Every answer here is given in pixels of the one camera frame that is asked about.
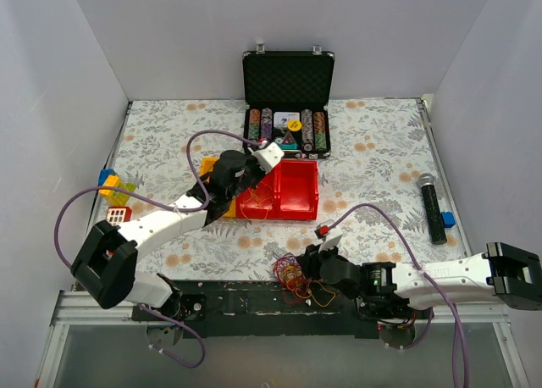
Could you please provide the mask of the red plastic bin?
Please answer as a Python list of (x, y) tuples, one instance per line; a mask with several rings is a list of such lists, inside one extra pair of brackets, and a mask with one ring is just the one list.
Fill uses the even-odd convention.
[(255, 188), (243, 191), (235, 199), (235, 216), (238, 219), (276, 219), (274, 192), (275, 175), (270, 173)]
[(315, 161), (282, 160), (275, 178), (274, 215), (280, 220), (314, 221), (318, 215)]

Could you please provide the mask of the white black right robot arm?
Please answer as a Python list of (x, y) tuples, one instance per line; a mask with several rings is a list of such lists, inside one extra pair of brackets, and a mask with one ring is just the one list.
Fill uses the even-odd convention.
[(377, 311), (402, 318), (410, 311), (468, 302), (503, 302), (523, 311), (541, 309), (539, 256), (518, 247), (491, 242), (471, 257), (427, 263), (351, 263), (333, 247), (310, 246), (296, 257), (303, 275), (360, 299)]

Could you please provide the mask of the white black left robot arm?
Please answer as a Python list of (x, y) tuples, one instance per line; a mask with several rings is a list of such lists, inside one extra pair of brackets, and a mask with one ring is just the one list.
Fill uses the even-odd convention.
[(180, 291), (161, 274), (137, 270), (140, 258), (222, 217), (235, 197), (254, 188), (282, 159), (277, 147), (245, 155), (222, 152), (211, 171), (167, 209), (118, 225), (95, 224), (71, 265), (75, 279), (104, 309), (122, 301), (144, 304), (163, 320), (180, 310)]

